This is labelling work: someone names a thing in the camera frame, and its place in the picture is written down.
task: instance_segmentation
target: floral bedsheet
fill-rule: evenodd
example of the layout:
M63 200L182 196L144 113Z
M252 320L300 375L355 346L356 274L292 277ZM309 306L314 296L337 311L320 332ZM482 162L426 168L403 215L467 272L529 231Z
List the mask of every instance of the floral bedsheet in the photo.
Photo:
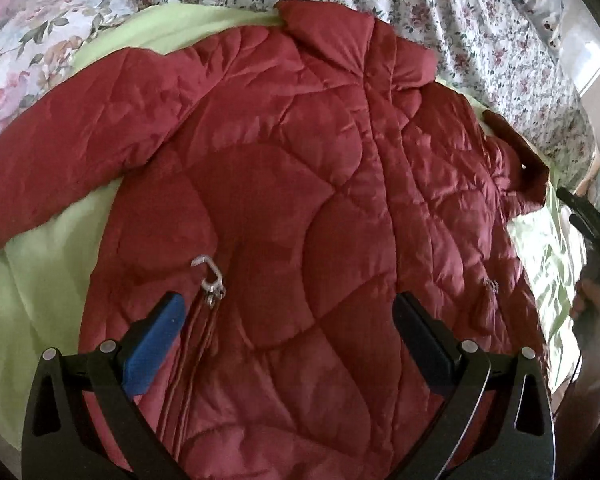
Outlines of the floral bedsheet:
M132 0L139 8L181 1L251 10L278 0ZM570 79L510 0L330 0L371 12L398 34L439 53L439 75L502 113L575 187L594 137Z
M122 23L130 0L19 0L0 23L0 133L70 73L72 55Z

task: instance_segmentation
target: zipper pull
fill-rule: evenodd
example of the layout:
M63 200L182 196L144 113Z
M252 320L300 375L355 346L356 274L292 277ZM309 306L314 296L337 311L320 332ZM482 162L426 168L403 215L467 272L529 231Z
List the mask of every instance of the zipper pull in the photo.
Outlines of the zipper pull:
M216 303L226 294L226 288L222 284L222 272L216 266L216 263L212 260L211 256L207 256L206 254L200 254L193 259L191 262L191 267L197 267L198 265L207 264L209 269L216 275L216 280L213 283L209 283L207 280L202 280L202 290L206 293L205 303L208 305L209 309L213 309L216 306Z

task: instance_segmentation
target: bed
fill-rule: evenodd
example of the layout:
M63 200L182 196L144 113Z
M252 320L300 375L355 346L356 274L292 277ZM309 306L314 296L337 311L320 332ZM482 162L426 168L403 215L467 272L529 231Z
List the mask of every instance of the bed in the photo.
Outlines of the bed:
M176 2L263 12L276 1L20 0L14 6L20 10L0 24L0 132L72 71L122 46L168 52L222 30L209 23L276 23L273 14L229 15ZM584 250L564 221L554 186L575 187L594 153L573 84L511 0L331 1L371 12L403 37L435 49L440 80L473 100L478 113L480 103L503 113L547 158L547 205L516 219L509 232L538 300L556 389L577 359L567 312ZM189 23L187 33L182 23ZM77 348L89 275L118 185L92 192L0 251L0 433L14 446L38 355L50 345ZM13 333L20 335L17 342L4 343Z

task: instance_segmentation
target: green sheet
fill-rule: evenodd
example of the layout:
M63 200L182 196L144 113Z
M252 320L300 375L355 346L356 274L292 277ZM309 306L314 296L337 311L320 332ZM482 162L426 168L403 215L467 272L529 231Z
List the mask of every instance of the green sheet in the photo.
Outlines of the green sheet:
M187 4L150 7L82 47L74 68L81 70L125 46L166 54L229 27L280 23L275 13ZM480 116L484 107L470 101ZM48 346L65 354L77 349L90 274L119 186L117 180L93 191L43 226L10 240L0 251L0 434L12 446L20 447L40 353ZM566 376L563 370L571 368L568 362L574 361L575 345L564 324L574 272L555 191L548 191L547 208L514 220L510 233L538 298L542 328L550 341L550 379L555 388L559 378Z

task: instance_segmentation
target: red jacket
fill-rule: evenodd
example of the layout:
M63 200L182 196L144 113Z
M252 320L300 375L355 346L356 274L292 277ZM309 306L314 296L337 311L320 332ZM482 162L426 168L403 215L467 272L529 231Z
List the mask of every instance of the red jacket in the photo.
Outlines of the red jacket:
M286 27L116 52L19 117L0 137L0 247L125 174L80 350L176 290L187 323L139 405L192 478L382 479L440 405L396 292L458 339L543 355L506 222L544 183L433 82L431 51L335 4L278 9ZM202 253L225 276L214 311Z

